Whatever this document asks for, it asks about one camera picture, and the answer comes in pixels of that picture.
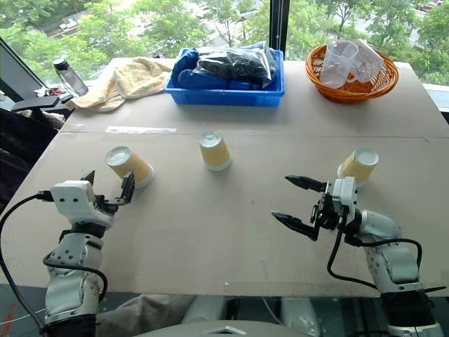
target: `window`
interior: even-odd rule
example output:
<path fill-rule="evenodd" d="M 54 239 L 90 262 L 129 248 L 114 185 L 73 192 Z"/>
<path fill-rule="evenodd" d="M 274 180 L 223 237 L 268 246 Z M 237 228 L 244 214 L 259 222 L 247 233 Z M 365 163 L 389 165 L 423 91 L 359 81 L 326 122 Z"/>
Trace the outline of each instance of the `window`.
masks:
<path fill-rule="evenodd" d="M 84 81 L 112 58 L 174 58 L 191 46 L 268 40 L 269 1 L 0 0 L 0 36 L 47 84 L 64 57 Z"/>
<path fill-rule="evenodd" d="M 291 0 L 287 60 L 304 60 L 331 36 L 367 39 L 422 82 L 449 86 L 449 0 Z"/>

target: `green foliage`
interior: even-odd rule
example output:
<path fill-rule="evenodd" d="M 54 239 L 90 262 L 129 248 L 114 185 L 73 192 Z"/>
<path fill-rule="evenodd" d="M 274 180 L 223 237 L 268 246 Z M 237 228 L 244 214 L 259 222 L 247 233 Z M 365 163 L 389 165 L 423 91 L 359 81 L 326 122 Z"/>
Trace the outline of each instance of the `green foliage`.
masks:
<path fill-rule="evenodd" d="M 131 11 L 119 10 L 112 0 L 0 0 L 0 35 L 47 83 L 59 82 L 51 64 L 59 57 L 84 79 L 115 57 L 155 52 L 175 57 L 181 48 L 210 41 L 206 23 L 215 23 L 230 46 L 268 44 L 269 0 L 257 10 L 255 0 L 193 1 L 204 7 L 202 17 L 183 0 L 137 0 Z M 88 15 L 76 34 L 53 39 L 40 31 L 42 25 L 83 9 Z M 357 31 L 354 21 L 371 13 L 371 34 Z M 145 23 L 141 37 L 130 34 L 131 20 Z M 290 0 L 286 59 L 304 60 L 332 32 L 367 39 L 393 60 L 409 62 L 422 81 L 449 85 L 448 23 L 449 1 L 418 20 L 410 0 Z M 419 46 L 408 40 L 414 27 L 419 27 Z"/>
<path fill-rule="evenodd" d="M 208 40 L 207 29 L 182 0 L 137 0 L 133 11 L 148 24 L 144 32 L 147 44 L 167 58 L 176 57 L 181 48 L 202 46 Z"/>
<path fill-rule="evenodd" d="M 218 34 L 227 42 L 229 47 L 234 46 L 238 32 L 236 22 L 242 22 L 243 40 L 247 38 L 245 13 L 254 11 L 255 0 L 193 0 L 196 4 L 205 6 L 204 19 L 215 22 Z"/>
<path fill-rule="evenodd" d="M 88 4 L 88 15 L 82 17 L 78 35 L 90 48 L 101 48 L 109 59 L 143 55 L 142 42 L 129 37 L 133 24 L 128 12 L 114 9 L 116 5 L 110 0 Z"/>
<path fill-rule="evenodd" d="M 15 23 L 42 28 L 84 10 L 93 0 L 0 0 L 0 27 Z"/>
<path fill-rule="evenodd" d="M 310 50 L 325 44 L 324 30 L 330 27 L 326 18 L 326 7 L 306 0 L 292 0 L 288 16 L 286 59 L 304 60 Z M 259 11 L 246 22 L 247 44 L 266 41 L 269 38 L 269 0 L 265 0 Z"/>
<path fill-rule="evenodd" d="M 449 1 L 427 13 L 418 33 L 425 46 L 449 51 Z"/>
<path fill-rule="evenodd" d="M 338 30 L 340 28 L 340 25 L 338 23 L 333 23 L 332 26 L 328 29 L 329 33 L 337 34 Z M 341 31 L 341 38 L 343 39 L 369 39 L 370 35 L 366 34 L 365 32 L 361 32 L 356 29 L 354 25 L 350 26 L 343 26 L 343 29 Z"/>
<path fill-rule="evenodd" d="M 343 26 L 346 22 L 354 21 L 357 18 L 367 18 L 371 12 L 370 0 L 334 0 L 332 8 L 335 9 L 334 14 L 340 21 L 337 32 L 338 39 L 342 34 Z"/>
<path fill-rule="evenodd" d="M 375 18 L 368 26 L 373 33 L 371 41 L 378 48 L 408 44 L 408 38 L 417 24 L 417 16 L 410 0 L 374 0 Z"/>

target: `yellow paper cup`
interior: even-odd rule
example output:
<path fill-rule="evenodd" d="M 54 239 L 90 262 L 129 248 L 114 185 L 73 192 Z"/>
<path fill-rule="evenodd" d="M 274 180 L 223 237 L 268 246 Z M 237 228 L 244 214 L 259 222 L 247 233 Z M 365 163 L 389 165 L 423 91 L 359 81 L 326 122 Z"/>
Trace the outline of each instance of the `yellow paper cup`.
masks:
<path fill-rule="evenodd" d="M 106 164 L 123 179 L 126 172 L 133 170 L 135 188 L 151 183 L 154 177 L 153 167 L 136 155 L 129 147 L 118 146 L 106 154 Z"/>
<path fill-rule="evenodd" d="M 355 177 L 357 187 L 365 185 L 379 162 L 379 154 L 371 147 L 357 147 L 337 170 L 338 178 Z"/>
<path fill-rule="evenodd" d="M 219 131 L 203 133 L 198 137 L 198 142 L 204 163 L 209 170 L 221 171 L 231 164 L 231 156 Z"/>

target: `measuring cup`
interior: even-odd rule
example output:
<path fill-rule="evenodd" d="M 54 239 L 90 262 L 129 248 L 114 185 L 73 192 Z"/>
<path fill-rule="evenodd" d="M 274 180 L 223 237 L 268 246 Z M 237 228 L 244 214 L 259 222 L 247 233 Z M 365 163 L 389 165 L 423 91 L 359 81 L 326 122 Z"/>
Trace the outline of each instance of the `measuring cup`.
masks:
<path fill-rule="evenodd" d="M 384 59 L 364 40 L 357 39 L 354 43 L 358 46 L 358 53 L 352 64 L 351 74 L 362 83 L 376 79 L 384 67 Z"/>
<path fill-rule="evenodd" d="M 320 81 L 331 88 L 344 86 L 346 82 L 354 82 L 357 78 L 348 79 L 352 65 L 358 53 L 358 47 L 345 40 L 331 40 L 326 49 Z"/>

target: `tape strip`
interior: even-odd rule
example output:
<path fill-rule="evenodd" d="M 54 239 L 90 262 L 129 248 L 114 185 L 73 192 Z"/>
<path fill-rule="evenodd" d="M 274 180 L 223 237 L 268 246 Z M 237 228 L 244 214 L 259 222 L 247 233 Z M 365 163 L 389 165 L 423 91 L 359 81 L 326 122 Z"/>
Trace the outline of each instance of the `tape strip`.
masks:
<path fill-rule="evenodd" d="M 105 132 L 128 133 L 138 135 L 141 133 L 176 133 L 176 128 L 143 128 L 141 126 L 108 126 Z"/>

